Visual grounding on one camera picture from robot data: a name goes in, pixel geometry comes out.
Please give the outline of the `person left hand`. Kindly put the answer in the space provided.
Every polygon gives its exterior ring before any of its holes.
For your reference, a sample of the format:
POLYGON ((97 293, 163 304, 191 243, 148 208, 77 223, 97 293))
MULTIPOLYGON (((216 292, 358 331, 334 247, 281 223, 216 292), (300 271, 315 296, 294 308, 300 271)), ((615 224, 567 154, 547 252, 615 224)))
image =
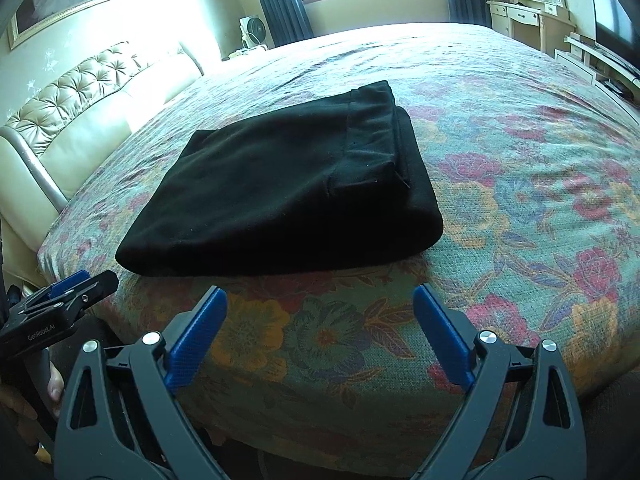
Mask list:
POLYGON ((54 454, 64 388, 48 349, 1 365, 1 413, 11 436, 43 462, 54 454))

